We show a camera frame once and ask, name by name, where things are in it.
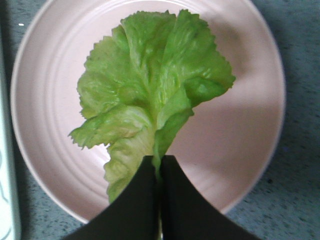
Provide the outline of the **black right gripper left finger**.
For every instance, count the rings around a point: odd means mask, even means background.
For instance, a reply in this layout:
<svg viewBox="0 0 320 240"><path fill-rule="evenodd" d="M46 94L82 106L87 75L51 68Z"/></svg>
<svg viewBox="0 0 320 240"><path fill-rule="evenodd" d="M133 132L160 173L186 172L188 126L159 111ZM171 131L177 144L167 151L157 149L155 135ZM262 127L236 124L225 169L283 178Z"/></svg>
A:
<svg viewBox="0 0 320 240"><path fill-rule="evenodd" d="M159 211L155 167L145 156L130 183L100 214L65 240L156 240Z"/></svg>

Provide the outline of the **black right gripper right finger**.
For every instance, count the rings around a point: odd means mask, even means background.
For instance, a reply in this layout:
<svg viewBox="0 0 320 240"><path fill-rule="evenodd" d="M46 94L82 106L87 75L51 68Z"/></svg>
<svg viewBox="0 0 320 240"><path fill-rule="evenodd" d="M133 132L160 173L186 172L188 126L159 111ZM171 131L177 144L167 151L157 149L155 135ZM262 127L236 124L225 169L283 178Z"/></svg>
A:
<svg viewBox="0 0 320 240"><path fill-rule="evenodd" d="M165 240L255 240L213 207L187 178L173 155L161 160L162 234Z"/></svg>

